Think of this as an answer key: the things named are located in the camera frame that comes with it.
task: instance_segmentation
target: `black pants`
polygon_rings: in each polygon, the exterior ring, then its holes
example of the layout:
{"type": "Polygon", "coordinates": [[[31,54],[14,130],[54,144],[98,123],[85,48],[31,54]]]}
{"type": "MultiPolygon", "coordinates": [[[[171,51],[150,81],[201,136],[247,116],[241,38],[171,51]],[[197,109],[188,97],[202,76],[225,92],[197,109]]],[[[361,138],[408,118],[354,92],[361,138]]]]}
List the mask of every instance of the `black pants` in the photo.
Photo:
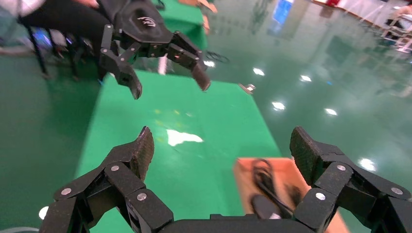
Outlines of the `black pants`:
{"type": "MultiPolygon", "coordinates": [[[[22,22],[33,27],[55,29],[89,39],[97,63],[104,26],[110,24],[99,9],[87,7],[74,0],[46,0],[39,9],[23,17],[22,22]]],[[[98,73],[99,78],[102,78],[106,70],[98,66],[98,73]]]]}
{"type": "MultiPolygon", "coordinates": [[[[388,19],[388,20],[386,20],[385,24],[389,26],[393,23],[393,21],[394,21],[393,19],[388,19]]],[[[400,29],[404,29],[402,24],[400,24],[398,20],[395,22],[395,24],[393,26],[395,26],[397,28],[400,28],[400,29]]],[[[394,39],[394,40],[399,39],[399,36],[394,36],[394,35],[392,35],[391,32],[388,32],[388,34],[386,34],[386,36],[390,37],[391,39],[394,39]]]]}

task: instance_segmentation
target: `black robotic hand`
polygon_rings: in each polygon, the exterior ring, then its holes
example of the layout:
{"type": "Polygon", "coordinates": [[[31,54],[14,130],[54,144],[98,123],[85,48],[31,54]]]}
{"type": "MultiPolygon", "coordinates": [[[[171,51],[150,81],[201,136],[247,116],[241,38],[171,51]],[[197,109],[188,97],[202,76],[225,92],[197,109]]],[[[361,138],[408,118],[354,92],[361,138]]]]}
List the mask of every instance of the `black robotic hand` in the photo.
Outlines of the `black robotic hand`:
{"type": "Polygon", "coordinates": [[[144,183],[155,143],[143,127],[135,141],[114,147],[98,167],[55,192],[39,232],[88,233],[116,207],[136,233],[323,233],[342,207],[372,233],[412,233],[412,195],[406,188],[358,167],[337,146],[313,140],[302,127],[293,130],[290,149],[312,186],[291,219],[210,215],[175,221],[144,183]]]}
{"type": "Polygon", "coordinates": [[[131,67],[137,57],[167,55],[189,69],[203,91],[209,88],[202,51],[184,34],[169,31],[151,0],[100,0],[99,4],[113,24],[106,25],[104,30],[100,65],[115,75],[118,84],[129,87],[135,99],[142,92],[142,85],[131,67]],[[125,49],[120,56],[110,50],[113,40],[120,41],[125,49]]]}

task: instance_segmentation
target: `chair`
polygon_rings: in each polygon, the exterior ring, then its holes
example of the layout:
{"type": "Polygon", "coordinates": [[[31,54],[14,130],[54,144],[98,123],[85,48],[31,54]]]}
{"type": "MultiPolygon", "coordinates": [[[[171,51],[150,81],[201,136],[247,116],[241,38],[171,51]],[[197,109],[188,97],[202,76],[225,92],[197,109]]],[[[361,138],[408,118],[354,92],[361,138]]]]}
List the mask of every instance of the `chair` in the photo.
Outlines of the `chair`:
{"type": "MultiPolygon", "coordinates": [[[[29,38],[30,38],[30,41],[31,41],[32,44],[33,44],[34,52],[35,52],[37,61],[39,62],[39,65],[40,65],[40,68],[41,68],[41,72],[43,73],[43,77],[46,78],[46,79],[50,78],[49,72],[47,71],[47,68],[46,68],[46,65],[45,65],[45,60],[44,60],[43,56],[41,55],[39,45],[38,45],[37,40],[36,40],[36,38],[35,38],[35,36],[34,36],[34,33],[33,33],[33,30],[32,30],[32,28],[31,28],[31,26],[23,23],[22,20],[21,20],[21,18],[18,19],[18,22],[26,28],[26,30],[27,30],[27,32],[28,32],[28,34],[29,34],[29,38]]],[[[47,31],[47,34],[48,34],[48,37],[49,37],[48,39],[50,40],[50,43],[51,43],[53,55],[54,55],[55,57],[61,57],[60,53],[59,53],[58,50],[57,50],[57,45],[56,45],[56,43],[55,43],[54,40],[53,40],[52,34],[51,34],[51,32],[50,32],[50,29],[45,29],[45,30],[47,31]]],[[[64,33],[63,36],[64,36],[64,38],[65,38],[65,40],[66,40],[66,44],[67,44],[67,49],[68,49],[68,54],[69,54],[70,68],[71,68],[71,71],[72,71],[72,74],[73,74],[73,78],[74,78],[76,81],[78,81],[79,78],[78,78],[78,70],[77,70],[76,62],[77,62],[77,61],[80,59],[80,57],[82,56],[82,54],[83,54],[83,52],[84,52],[85,44],[82,43],[82,40],[81,40],[79,37],[77,37],[76,40],[77,40],[77,41],[79,42],[79,44],[81,44],[81,45],[79,46],[78,51],[76,51],[76,49],[75,49],[74,46],[73,46],[73,42],[72,42],[71,40],[69,40],[68,35],[64,33]]]]}

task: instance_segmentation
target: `glossy floor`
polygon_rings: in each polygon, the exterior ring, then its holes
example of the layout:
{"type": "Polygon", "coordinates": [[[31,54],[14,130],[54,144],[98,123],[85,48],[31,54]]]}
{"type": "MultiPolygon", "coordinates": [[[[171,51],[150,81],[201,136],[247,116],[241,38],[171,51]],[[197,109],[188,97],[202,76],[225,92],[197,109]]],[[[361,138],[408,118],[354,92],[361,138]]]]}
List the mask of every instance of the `glossy floor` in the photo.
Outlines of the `glossy floor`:
{"type": "MultiPolygon", "coordinates": [[[[210,76],[256,87],[253,98],[284,156],[290,155],[293,127],[301,125],[412,190],[409,55],[380,45],[372,31],[340,11],[306,0],[290,8],[282,2],[215,1],[209,50],[230,62],[215,61],[210,76]]],[[[38,210],[74,177],[99,86],[92,78],[73,83],[67,73],[55,73],[58,78],[46,84],[33,58],[0,59],[0,174],[7,177],[0,183],[7,187],[0,229],[37,227],[38,210]]],[[[368,232],[344,217],[352,232],[368,232]]]]}

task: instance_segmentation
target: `chair leg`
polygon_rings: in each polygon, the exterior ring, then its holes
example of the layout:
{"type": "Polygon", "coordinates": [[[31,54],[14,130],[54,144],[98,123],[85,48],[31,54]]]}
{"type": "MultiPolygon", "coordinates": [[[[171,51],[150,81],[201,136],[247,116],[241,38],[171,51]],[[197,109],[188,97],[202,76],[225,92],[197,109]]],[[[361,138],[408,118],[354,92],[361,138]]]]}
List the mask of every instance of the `chair leg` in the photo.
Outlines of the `chair leg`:
{"type": "Polygon", "coordinates": [[[44,64],[43,57],[41,56],[40,49],[38,47],[36,38],[33,35],[32,28],[30,26],[26,26],[26,25],[25,25],[25,27],[26,27],[27,31],[29,32],[30,41],[33,43],[34,52],[36,54],[37,61],[40,64],[41,72],[43,73],[43,76],[45,78],[49,78],[49,73],[47,72],[46,65],[44,64]]]}
{"type": "Polygon", "coordinates": [[[54,55],[56,58],[61,58],[61,55],[60,55],[59,52],[57,51],[57,46],[56,46],[56,43],[55,43],[54,40],[53,40],[52,33],[50,32],[50,29],[46,29],[46,31],[47,31],[47,34],[49,35],[49,39],[50,39],[50,43],[51,43],[51,48],[53,49],[53,55],[54,55]]]}
{"type": "Polygon", "coordinates": [[[79,80],[79,76],[77,73],[77,67],[76,67],[76,63],[74,61],[74,55],[75,55],[75,51],[72,45],[72,42],[70,42],[68,40],[67,34],[63,34],[65,39],[66,39],[66,44],[67,44],[67,48],[69,50],[69,60],[70,60],[70,66],[71,66],[71,71],[73,72],[73,78],[78,81],[79,80]]]}

